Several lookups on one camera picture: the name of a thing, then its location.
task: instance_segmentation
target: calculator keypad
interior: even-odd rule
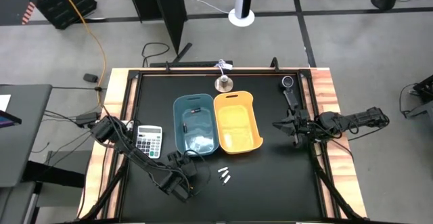
[[[161,153],[161,138],[153,135],[139,135],[137,138],[137,148],[139,148],[149,158],[157,159]]]

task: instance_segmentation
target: wooden table frame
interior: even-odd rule
[[[234,68],[239,70],[273,70],[274,68]],[[311,78],[313,81],[315,99],[318,105],[318,113],[332,111],[340,112],[334,84],[332,82],[332,76],[329,68],[280,68],[281,70],[297,70],[307,69],[311,71]],[[135,90],[137,88],[137,79],[131,80],[131,90],[126,92],[128,75],[130,70],[147,70],[147,71],[165,71],[165,68],[114,68],[111,73],[110,81],[106,92],[104,105],[112,116],[120,118],[120,114],[125,105],[124,100],[128,100],[126,106],[126,112],[124,112],[124,119],[131,119],[133,111],[133,102],[135,99]],[[171,70],[218,70],[218,68],[171,68]],[[304,86],[304,95],[306,99],[307,109],[310,112],[311,118],[314,117],[313,103],[310,97],[308,84],[306,78],[302,78],[302,84]],[[342,138],[336,139],[338,143],[349,148],[348,140],[344,134]],[[366,217],[365,207],[361,196],[361,190],[359,189],[358,179],[355,172],[355,166],[352,158],[343,149],[339,148],[338,145],[330,142],[327,147],[327,153],[329,156],[329,164],[334,180],[334,185],[344,197],[344,199],[350,204],[352,209],[362,217]],[[81,217],[86,215],[90,208],[96,203],[99,195],[105,190],[107,186],[108,177],[110,175],[110,167],[112,159],[114,157],[113,149],[107,149],[100,146],[98,143],[94,143],[93,151],[90,159],[89,169],[87,171],[87,180],[85,185],[85,201]],[[118,157],[116,170],[120,167],[123,156]],[[323,199],[325,200],[326,212],[328,217],[334,217],[332,208],[332,201],[330,194],[322,183]],[[112,196],[108,203],[108,211],[106,213],[107,218],[114,218],[115,211],[118,201],[119,184],[112,192]]]

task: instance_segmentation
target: calculator display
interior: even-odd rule
[[[161,129],[138,128],[140,133],[161,133]]]

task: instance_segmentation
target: white cylindrical stand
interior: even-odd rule
[[[230,22],[239,27],[247,27],[254,22],[254,13],[250,10],[251,0],[236,0],[235,9],[230,11]]]

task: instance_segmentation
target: black box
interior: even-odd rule
[[[31,0],[55,28],[65,29],[80,20],[68,0]],[[82,16],[96,9],[95,0],[72,0]]]

